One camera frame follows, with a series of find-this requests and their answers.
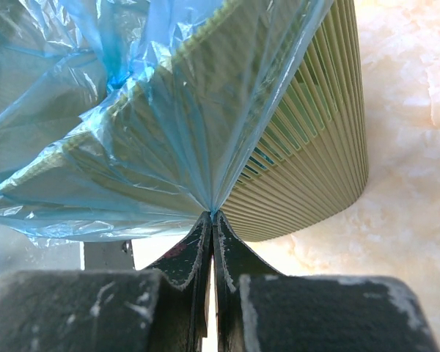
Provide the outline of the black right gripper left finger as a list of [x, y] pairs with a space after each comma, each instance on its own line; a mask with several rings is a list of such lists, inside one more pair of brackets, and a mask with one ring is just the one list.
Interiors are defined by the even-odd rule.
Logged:
[[212, 221], [146, 268], [0, 277], [0, 351], [200, 351]]

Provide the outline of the blue plastic trash bag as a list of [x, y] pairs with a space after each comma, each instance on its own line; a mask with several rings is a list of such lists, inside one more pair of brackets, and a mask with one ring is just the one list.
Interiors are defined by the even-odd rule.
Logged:
[[217, 211], [330, 1], [0, 1], [0, 224], [44, 243]]

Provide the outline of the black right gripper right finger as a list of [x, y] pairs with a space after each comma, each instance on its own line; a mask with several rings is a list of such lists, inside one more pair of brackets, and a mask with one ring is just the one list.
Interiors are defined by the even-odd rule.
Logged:
[[213, 218], [220, 351], [437, 351], [413, 291], [390, 276], [288, 276]]

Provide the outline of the olive green plastic trash bin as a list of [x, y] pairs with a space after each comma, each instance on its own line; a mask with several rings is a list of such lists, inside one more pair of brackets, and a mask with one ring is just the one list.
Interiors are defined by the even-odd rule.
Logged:
[[368, 178], [355, 6], [330, 1], [225, 203], [246, 241], [309, 227], [352, 205]]

